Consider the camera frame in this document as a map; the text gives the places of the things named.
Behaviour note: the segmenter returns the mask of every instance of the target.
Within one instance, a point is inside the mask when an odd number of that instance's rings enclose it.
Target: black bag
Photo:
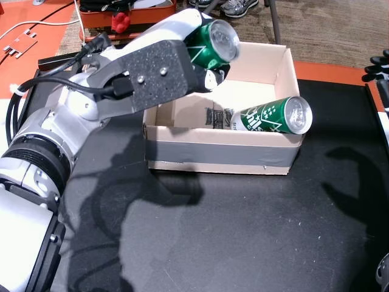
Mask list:
[[[131,9],[136,0],[80,0],[82,12],[124,12]]]

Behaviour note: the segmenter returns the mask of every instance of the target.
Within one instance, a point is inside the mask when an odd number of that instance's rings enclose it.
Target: gray duct tape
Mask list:
[[[146,142],[146,160],[290,167],[298,148]]]

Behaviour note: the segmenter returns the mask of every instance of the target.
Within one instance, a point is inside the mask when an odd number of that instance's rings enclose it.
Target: metal rod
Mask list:
[[[209,14],[218,4],[220,0],[213,0],[208,7],[203,11],[204,14]]]
[[[274,38],[276,44],[281,44],[280,27],[278,25],[277,8],[275,7],[275,0],[267,0],[270,4],[270,13],[272,15]]]

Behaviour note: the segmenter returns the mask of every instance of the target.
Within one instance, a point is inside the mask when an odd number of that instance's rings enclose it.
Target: green can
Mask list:
[[[192,63],[206,69],[220,68],[239,56],[239,38],[224,20],[214,20],[200,28],[186,41]]]
[[[312,125],[312,110],[300,97],[288,97],[234,113],[233,130],[304,134]]]

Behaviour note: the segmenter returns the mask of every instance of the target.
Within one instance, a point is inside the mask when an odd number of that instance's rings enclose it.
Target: cardboard box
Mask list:
[[[241,43],[241,55],[213,92],[145,111],[151,169],[286,175],[302,135],[229,129],[232,111],[299,96],[290,49]]]

